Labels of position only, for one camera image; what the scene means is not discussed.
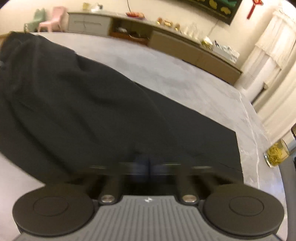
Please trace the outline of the black garment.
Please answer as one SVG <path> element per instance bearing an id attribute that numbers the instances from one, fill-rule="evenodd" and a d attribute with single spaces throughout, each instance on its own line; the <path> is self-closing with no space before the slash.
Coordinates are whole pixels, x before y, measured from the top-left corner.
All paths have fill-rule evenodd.
<path id="1" fill-rule="evenodd" d="M 1 47 L 1 153 L 43 183 L 94 166 L 186 163 L 243 180 L 236 133 L 44 37 Z"/>

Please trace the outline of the glass jar with yellow contents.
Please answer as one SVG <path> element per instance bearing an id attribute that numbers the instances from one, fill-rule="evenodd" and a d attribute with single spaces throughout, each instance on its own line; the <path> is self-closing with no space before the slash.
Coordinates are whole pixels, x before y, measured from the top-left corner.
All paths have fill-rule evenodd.
<path id="1" fill-rule="evenodd" d="M 286 143 L 280 139 L 264 153 L 267 164 L 273 168 L 281 164 L 290 155 Z"/>

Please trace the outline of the cream curtain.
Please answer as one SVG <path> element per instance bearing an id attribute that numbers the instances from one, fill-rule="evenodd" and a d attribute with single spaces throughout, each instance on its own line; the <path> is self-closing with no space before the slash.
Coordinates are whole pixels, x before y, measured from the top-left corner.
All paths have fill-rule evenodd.
<path id="1" fill-rule="evenodd" d="M 295 6 L 282 1 L 242 66 L 235 88 L 251 102 L 271 142 L 294 120 L 284 117 L 291 98 L 292 66 L 295 62 Z"/>

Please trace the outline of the long low TV cabinet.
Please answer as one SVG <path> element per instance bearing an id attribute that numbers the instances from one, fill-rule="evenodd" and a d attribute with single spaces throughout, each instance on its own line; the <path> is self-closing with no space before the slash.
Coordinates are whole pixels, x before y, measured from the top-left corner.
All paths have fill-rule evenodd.
<path id="1" fill-rule="evenodd" d="M 242 71 L 227 58 L 189 37 L 148 20 L 100 11 L 68 12 L 68 32 L 113 37 L 168 54 L 234 85 Z"/>

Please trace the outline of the white box on cabinet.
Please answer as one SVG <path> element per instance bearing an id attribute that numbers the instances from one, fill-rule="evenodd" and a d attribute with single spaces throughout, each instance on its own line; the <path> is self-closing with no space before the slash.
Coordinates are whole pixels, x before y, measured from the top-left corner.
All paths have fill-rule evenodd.
<path id="1" fill-rule="evenodd" d="M 233 50 L 230 46 L 219 45 L 216 40 L 213 43 L 212 51 L 223 56 L 234 64 L 237 63 L 237 60 L 240 56 L 240 54 Z"/>

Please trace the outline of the clear glassware set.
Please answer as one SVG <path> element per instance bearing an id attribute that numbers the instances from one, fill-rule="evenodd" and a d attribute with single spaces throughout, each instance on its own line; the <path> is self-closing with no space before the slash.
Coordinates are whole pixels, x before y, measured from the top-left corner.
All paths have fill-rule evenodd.
<path id="1" fill-rule="evenodd" d="M 191 24 L 186 25 L 186 27 L 183 30 L 183 34 L 189 38 L 199 40 L 201 30 L 195 22 L 192 22 Z"/>

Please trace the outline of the gold ornaments on cabinet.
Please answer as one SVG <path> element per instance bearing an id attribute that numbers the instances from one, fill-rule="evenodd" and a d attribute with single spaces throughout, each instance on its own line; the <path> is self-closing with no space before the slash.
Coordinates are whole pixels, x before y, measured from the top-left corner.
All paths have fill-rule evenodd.
<path id="1" fill-rule="evenodd" d="M 181 26 L 179 23 L 174 24 L 172 21 L 164 20 L 163 18 L 158 18 L 157 24 L 161 26 L 165 26 L 167 28 L 174 29 L 177 32 L 181 31 Z"/>

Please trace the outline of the red fruit plate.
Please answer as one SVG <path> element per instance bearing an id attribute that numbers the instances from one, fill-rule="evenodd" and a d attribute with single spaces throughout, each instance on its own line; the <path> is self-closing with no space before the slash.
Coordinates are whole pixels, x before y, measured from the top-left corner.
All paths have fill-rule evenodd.
<path id="1" fill-rule="evenodd" d="M 135 12 L 135 11 L 129 11 L 126 13 L 126 15 L 130 18 L 136 18 L 136 19 L 144 19 L 145 16 L 143 13 Z"/>

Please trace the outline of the pink plastic child chair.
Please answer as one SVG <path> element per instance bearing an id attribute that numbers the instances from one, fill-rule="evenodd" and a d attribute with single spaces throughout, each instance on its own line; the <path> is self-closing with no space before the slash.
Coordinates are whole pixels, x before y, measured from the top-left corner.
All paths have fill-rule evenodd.
<path id="1" fill-rule="evenodd" d="M 64 6 L 53 7 L 51 19 L 39 23 L 37 28 L 38 33 L 41 32 L 41 30 L 47 30 L 49 33 L 53 32 L 53 30 L 63 32 L 62 20 L 65 12 L 66 8 Z"/>

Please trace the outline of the green plastic child chair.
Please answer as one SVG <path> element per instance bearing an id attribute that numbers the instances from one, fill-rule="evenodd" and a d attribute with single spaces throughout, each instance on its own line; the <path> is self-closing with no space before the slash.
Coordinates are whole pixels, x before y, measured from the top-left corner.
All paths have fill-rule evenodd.
<path id="1" fill-rule="evenodd" d="M 31 33 L 36 32 L 39 24 L 41 22 L 44 22 L 46 20 L 46 10 L 44 8 L 42 9 L 36 9 L 34 13 L 33 20 L 29 23 L 25 23 L 23 26 L 23 30 L 25 33 Z"/>

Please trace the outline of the red hanging knot ornament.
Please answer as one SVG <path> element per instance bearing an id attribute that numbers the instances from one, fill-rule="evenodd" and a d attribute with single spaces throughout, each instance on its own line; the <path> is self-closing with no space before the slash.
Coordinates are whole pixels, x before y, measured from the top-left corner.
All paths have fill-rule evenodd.
<path id="1" fill-rule="evenodd" d="M 263 5 L 263 0 L 252 0 L 252 7 L 247 15 L 247 20 L 250 20 L 254 10 L 255 10 L 255 7 L 256 6 L 262 6 Z"/>

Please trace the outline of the dark green gold wall hanging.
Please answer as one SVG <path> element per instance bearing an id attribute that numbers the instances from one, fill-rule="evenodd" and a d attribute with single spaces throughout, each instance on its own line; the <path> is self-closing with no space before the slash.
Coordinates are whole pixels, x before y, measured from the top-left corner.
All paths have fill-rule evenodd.
<path id="1" fill-rule="evenodd" d="M 227 25 L 231 25 L 242 0 L 185 0 L 184 2 L 206 12 Z"/>

